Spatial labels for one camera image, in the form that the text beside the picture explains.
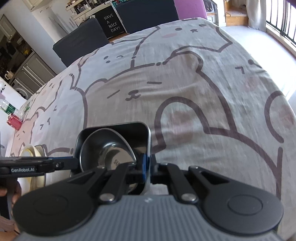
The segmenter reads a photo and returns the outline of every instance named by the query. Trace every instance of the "cartoon bear tablecloth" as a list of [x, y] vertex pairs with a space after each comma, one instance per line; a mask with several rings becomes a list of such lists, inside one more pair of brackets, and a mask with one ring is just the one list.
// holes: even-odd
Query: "cartoon bear tablecloth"
[[[28, 102], [8, 156], [29, 143], [68, 156], [83, 128], [142, 121], [158, 161], [199, 165], [277, 195], [285, 207], [279, 234], [296, 232], [295, 115], [246, 50], [204, 19], [118, 39], [75, 61]], [[46, 182], [68, 175], [55, 172]]]

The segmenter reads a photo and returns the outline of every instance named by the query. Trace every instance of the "dark gray chair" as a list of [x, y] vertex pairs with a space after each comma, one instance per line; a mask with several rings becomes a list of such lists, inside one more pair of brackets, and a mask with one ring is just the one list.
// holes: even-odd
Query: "dark gray chair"
[[109, 43], [101, 25], [91, 18], [53, 45], [53, 50], [68, 67], [78, 58]]
[[116, 10], [129, 34], [179, 19], [174, 0], [129, 0]]

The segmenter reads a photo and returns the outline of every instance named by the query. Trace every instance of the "black metal railing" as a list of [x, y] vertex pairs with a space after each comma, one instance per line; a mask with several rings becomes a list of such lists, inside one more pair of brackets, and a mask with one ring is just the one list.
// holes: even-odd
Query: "black metal railing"
[[296, 46], [296, 9], [286, 0], [266, 0], [266, 22]]

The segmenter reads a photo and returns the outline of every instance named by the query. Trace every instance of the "white tile floor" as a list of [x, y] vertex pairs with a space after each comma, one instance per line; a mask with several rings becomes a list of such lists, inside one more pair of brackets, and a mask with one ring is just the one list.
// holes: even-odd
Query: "white tile floor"
[[296, 58], [273, 37], [246, 26], [222, 27], [269, 73], [289, 99], [296, 90]]

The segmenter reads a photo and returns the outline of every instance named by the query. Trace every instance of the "plastic bottle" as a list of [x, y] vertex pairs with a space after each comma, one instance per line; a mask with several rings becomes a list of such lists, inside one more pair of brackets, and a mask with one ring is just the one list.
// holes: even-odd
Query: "plastic bottle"
[[0, 99], [0, 108], [8, 115], [14, 114], [19, 119], [22, 120], [22, 113], [17, 108], [15, 108], [12, 104], [10, 104], [7, 100]]

